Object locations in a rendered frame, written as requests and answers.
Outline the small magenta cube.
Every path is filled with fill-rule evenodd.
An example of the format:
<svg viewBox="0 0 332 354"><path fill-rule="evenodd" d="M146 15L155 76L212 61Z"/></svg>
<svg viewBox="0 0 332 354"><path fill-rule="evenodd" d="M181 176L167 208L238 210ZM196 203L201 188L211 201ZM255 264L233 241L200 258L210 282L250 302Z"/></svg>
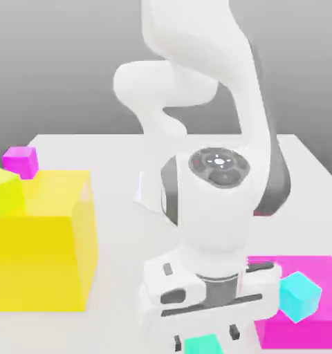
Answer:
<svg viewBox="0 0 332 354"><path fill-rule="evenodd" d="M19 174L22 180L33 179L39 171L35 147L10 147L1 159L3 168Z"/></svg>

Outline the small teal cube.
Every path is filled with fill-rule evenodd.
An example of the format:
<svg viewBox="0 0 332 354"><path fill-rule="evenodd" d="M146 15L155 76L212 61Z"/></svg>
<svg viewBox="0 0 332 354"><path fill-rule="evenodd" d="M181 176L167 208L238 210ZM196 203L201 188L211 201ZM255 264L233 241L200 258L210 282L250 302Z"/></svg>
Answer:
<svg viewBox="0 0 332 354"><path fill-rule="evenodd" d="M186 339L184 345L184 354L223 354L215 334Z"/></svg>

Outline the large magenta box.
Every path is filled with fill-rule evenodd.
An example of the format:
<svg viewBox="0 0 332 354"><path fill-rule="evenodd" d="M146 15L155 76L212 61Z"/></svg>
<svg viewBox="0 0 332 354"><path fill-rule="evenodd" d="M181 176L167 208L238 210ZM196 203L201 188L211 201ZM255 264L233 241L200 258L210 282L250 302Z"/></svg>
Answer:
<svg viewBox="0 0 332 354"><path fill-rule="evenodd" d="M322 289L317 311L293 323L278 310L269 319L255 322L263 349L332 349L332 257L251 256L249 262L270 261L282 267L282 279L300 271Z"/></svg>

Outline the large yellow box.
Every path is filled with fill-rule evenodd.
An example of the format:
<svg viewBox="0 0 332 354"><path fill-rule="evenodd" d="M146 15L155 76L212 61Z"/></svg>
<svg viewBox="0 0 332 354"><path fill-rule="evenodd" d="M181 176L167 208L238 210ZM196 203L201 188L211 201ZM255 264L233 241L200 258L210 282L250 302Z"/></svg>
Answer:
<svg viewBox="0 0 332 354"><path fill-rule="evenodd" d="M0 312L83 312L98 260L91 174L40 170L0 217Z"/></svg>

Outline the small cyan cube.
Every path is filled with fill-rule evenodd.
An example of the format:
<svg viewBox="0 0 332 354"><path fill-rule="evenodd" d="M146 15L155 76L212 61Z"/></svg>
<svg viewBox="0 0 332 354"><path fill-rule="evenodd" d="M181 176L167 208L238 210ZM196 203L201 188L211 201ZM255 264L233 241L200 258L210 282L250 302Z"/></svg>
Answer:
<svg viewBox="0 0 332 354"><path fill-rule="evenodd" d="M321 295L321 287L296 271L280 281L279 309L297 324L317 311Z"/></svg>

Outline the small yellow-green cube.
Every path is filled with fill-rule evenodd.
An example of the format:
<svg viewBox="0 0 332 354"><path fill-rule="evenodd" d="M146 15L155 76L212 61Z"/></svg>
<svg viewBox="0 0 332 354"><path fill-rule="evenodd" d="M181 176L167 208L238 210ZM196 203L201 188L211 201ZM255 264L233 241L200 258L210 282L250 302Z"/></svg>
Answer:
<svg viewBox="0 0 332 354"><path fill-rule="evenodd" d="M24 192L19 175L0 168L0 217L17 215L24 209Z"/></svg>

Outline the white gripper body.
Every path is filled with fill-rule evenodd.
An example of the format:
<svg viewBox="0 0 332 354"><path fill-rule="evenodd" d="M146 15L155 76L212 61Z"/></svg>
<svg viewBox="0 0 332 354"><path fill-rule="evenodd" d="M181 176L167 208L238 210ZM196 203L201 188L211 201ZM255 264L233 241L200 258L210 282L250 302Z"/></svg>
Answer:
<svg viewBox="0 0 332 354"><path fill-rule="evenodd" d="M185 308L162 308L151 302L146 287L142 286L138 324L148 340L228 333L233 324L243 328L276 314L280 277L280 272L247 272L237 297L219 306L203 302Z"/></svg>

